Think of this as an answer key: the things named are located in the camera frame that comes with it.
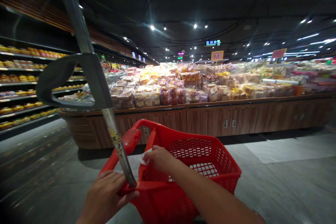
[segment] yellow sign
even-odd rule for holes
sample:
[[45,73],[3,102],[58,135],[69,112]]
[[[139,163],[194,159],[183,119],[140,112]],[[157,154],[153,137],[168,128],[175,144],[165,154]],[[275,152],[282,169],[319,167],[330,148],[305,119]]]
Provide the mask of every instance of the yellow sign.
[[224,51],[216,51],[211,53],[212,61],[223,60],[223,57],[224,57]]

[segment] plastic wrap roll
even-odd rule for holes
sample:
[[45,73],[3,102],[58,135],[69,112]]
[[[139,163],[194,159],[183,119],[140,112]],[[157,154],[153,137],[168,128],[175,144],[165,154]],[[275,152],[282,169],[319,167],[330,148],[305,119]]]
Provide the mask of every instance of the plastic wrap roll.
[[291,84],[293,86],[298,86],[299,82],[294,81],[294,80],[273,80],[273,79],[262,79],[262,83],[267,83],[267,84]]

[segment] hand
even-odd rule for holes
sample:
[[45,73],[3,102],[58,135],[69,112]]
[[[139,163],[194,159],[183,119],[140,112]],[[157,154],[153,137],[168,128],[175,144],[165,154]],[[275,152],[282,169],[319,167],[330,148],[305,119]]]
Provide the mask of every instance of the hand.
[[165,148],[153,145],[151,152],[146,152],[144,161],[150,160],[154,168],[160,172],[170,174],[171,169],[174,169],[175,165],[178,165],[180,161],[173,157]]
[[124,174],[111,170],[100,174],[87,193],[82,213],[76,224],[105,224],[123,206],[138,197],[140,194],[138,191],[121,198],[117,195],[125,182]]

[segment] floor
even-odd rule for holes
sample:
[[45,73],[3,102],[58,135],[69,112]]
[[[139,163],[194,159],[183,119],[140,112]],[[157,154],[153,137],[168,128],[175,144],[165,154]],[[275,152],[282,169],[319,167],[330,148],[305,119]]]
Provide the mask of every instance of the floor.
[[[242,170],[235,195],[267,223],[336,223],[335,132],[327,125],[221,137]],[[139,146],[136,154],[143,150]],[[75,223],[111,152],[79,150],[62,119],[0,142],[2,218],[8,223]],[[138,155],[129,160],[137,174]],[[142,220],[128,204],[109,223]]]

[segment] hanging sign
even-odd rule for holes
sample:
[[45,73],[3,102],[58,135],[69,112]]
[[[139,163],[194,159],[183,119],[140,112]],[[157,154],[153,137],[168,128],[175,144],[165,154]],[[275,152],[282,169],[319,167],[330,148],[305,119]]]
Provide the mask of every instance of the hanging sign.
[[287,48],[273,51],[272,58],[282,58],[287,51]]
[[220,40],[207,40],[205,42],[205,46],[220,46],[221,41]]
[[223,57],[224,57],[224,51],[216,51],[211,53],[212,61],[223,60]]

